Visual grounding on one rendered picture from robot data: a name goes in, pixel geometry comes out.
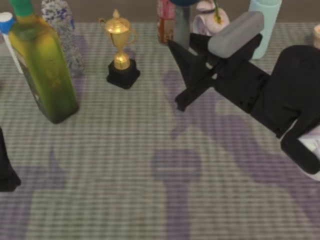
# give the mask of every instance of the bottle neck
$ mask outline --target bottle neck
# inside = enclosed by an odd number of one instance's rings
[[[37,16],[34,13],[31,13],[28,16],[16,16],[16,20],[20,24],[32,24],[37,21]]]

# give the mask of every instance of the red bottle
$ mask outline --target red bottle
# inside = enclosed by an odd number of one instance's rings
[[[157,0],[157,35],[162,44],[174,37],[175,5],[169,0]]]

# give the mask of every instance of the trophy lid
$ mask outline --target trophy lid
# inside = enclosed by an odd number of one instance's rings
[[[130,29],[130,22],[120,17],[117,9],[113,12],[113,18],[105,24],[105,29],[111,34],[122,34]]]

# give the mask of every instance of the trophy handle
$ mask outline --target trophy handle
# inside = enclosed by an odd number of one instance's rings
[[[105,35],[107,35],[107,37],[111,39],[110,33],[106,31],[106,20],[104,20],[103,18],[99,18],[99,24]]]
[[[129,29],[130,33],[134,35],[133,39],[131,41],[129,41],[126,45],[129,46],[131,44],[134,44],[137,41],[138,38],[138,34],[137,31],[133,28]]]

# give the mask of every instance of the table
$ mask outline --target table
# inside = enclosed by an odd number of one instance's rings
[[[270,73],[285,47],[312,44],[314,25],[278,23],[253,62]],[[213,89],[176,110],[183,81],[156,24],[133,24],[130,90],[106,82],[115,49],[99,24],[76,27],[86,73],[74,79],[80,110],[61,124],[0,58],[0,126],[22,180],[0,193],[1,240],[319,239],[319,183],[271,132]]]

